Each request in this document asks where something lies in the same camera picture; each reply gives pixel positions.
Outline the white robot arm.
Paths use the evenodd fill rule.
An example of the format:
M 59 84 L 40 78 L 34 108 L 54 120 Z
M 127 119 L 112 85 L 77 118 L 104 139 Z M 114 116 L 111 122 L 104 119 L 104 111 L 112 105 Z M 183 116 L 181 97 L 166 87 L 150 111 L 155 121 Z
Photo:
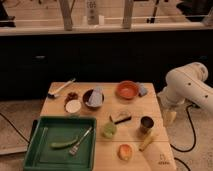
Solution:
M 166 74 L 166 86 L 157 94 L 165 127 L 174 122 L 177 115 L 175 108 L 185 100 L 213 114 L 213 88 L 205 84 L 207 78 L 208 69 L 200 62 L 174 68 Z

